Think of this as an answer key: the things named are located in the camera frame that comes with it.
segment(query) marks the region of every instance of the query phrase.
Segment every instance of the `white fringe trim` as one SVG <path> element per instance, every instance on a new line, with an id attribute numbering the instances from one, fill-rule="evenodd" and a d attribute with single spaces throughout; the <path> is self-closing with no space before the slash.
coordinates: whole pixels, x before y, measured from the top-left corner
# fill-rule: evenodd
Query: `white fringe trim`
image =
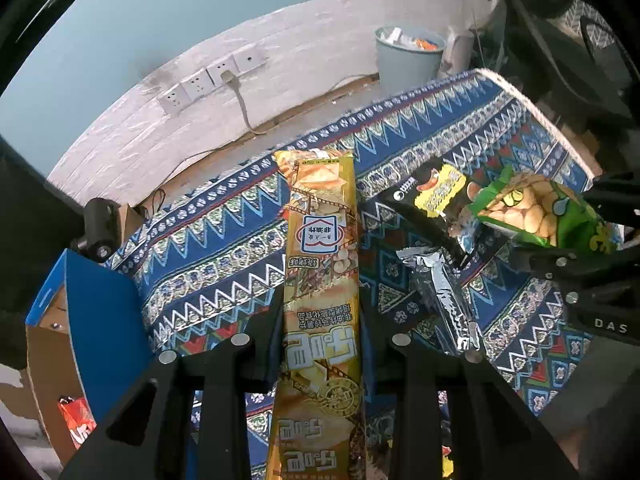
<path id="1" fill-rule="evenodd" d="M 505 78 L 503 78 L 500 74 L 492 72 L 487 68 L 478 68 L 476 72 L 481 73 L 487 79 L 490 79 L 494 83 L 496 83 L 499 87 L 507 91 L 509 94 L 514 96 L 518 101 L 524 104 L 527 107 L 527 110 L 531 112 L 531 115 L 540 123 L 546 131 L 552 134 L 560 144 L 567 150 L 571 158 L 580 164 L 580 167 L 587 174 L 589 180 L 593 180 L 596 175 L 593 173 L 593 170 L 585 163 L 584 159 L 580 156 L 580 154 L 576 151 L 576 149 L 571 145 L 571 143 L 566 139 L 566 137 L 562 134 L 558 127 L 553 124 L 546 116 L 533 104 L 529 98 L 527 98 L 524 94 L 522 94 L 515 86 L 509 83 Z"/>

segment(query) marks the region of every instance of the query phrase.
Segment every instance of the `patterned tablecloth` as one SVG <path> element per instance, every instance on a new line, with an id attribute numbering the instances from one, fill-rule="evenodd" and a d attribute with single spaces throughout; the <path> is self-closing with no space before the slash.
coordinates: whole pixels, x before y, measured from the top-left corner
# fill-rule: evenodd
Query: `patterned tablecloth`
<path id="1" fill-rule="evenodd" d="M 500 82 L 487 72 L 468 72 L 434 81 L 284 146 L 354 151 L 366 231 L 360 280 L 390 324 L 427 345 L 436 345 L 433 324 L 395 252 L 415 245 L 420 235 L 376 195 L 432 156 L 481 186 L 505 164 L 543 173 L 576 191 L 590 182 L 557 129 L 528 100 L 494 80 Z M 271 152 L 263 153 L 157 213 L 114 254 L 107 265 L 135 280 L 154 351 L 211 349 L 266 308 L 272 288 L 284 280 L 287 224 L 278 213 L 288 198 Z M 539 413 L 574 371 L 591 336 L 565 326 L 559 289 L 511 269 L 505 239 L 487 231 L 460 280 L 478 314 L 489 359 Z M 256 479 L 267 457 L 273 393 L 246 396 Z M 369 400 L 370 457 L 384 469 L 376 450 L 392 436 L 394 400 Z"/>

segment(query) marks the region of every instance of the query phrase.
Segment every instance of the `trash can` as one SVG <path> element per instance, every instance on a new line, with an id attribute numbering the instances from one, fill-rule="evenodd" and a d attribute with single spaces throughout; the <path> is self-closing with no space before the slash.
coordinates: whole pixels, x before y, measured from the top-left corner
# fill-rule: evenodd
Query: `trash can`
<path id="1" fill-rule="evenodd" d="M 423 50 L 418 46 L 389 44 L 387 38 L 394 28 L 412 38 L 427 40 L 437 46 L 436 50 Z M 440 67 L 446 41 L 435 32 L 409 25 L 390 25 L 376 30 L 376 50 L 378 53 L 378 73 L 383 94 L 391 96 L 423 86 L 434 79 Z"/>

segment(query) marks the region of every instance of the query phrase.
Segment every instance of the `red snack package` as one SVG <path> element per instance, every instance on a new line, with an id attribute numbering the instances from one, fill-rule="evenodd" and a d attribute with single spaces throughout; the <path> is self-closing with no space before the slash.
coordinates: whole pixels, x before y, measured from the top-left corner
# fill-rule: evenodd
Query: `red snack package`
<path id="1" fill-rule="evenodd" d="M 66 426 L 69 428 L 74 445 L 76 449 L 79 449 L 80 445 L 95 429 L 95 421 L 91 416 L 86 400 L 84 397 L 79 399 L 61 397 L 58 401 L 58 407 L 65 417 Z"/>

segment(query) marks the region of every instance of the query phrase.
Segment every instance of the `electrical outlet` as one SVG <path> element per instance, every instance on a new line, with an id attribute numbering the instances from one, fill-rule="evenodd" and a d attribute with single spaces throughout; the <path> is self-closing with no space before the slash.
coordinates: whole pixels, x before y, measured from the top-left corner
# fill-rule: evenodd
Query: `electrical outlet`
<path id="1" fill-rule="evenodd" d="M 209 75 L 211 76 L 211 79 L 213 80 L 213 84 L 215 86 L 223 86 L 225 84 L 225 82 L 222 81 L 222 73 L 226 70 L 231 71 L 235 75 L 238 75 L 239 73 L 238 66 L 236 65 L 234 57 L 231 54 L 228 54 L 228 56 L 225 57 L 221 57 L 220 59 L 215 60 L 213 63 L 207 66 L 207 72 L 209 72 Z"/>
<path id="2" fill-rule="evenodd" d="M 180 84 L 192 101 L 195 101 L 198 97 L 202 97 L 203 95 L 210 94 L 215 88 L 213 81 L 209 77 L 209 74 L 207 74 L 207 70 L 204 68 L 198 70 L 188 78 L 183 79 Z"/>
<path id="3" fill-rule="evenodd" d="M 193 100 L 180 83 L 173 85 L 165 93 L 158 97 L 162 109 L 169 115 L 175 115 L 189 106 Z"/>
<path id="4" fill-rule="evenodd" d="M 240 73 L 249 72 L 265 62 L 264 53 L 255 43 L 239 48 L 232 55 Z"/>

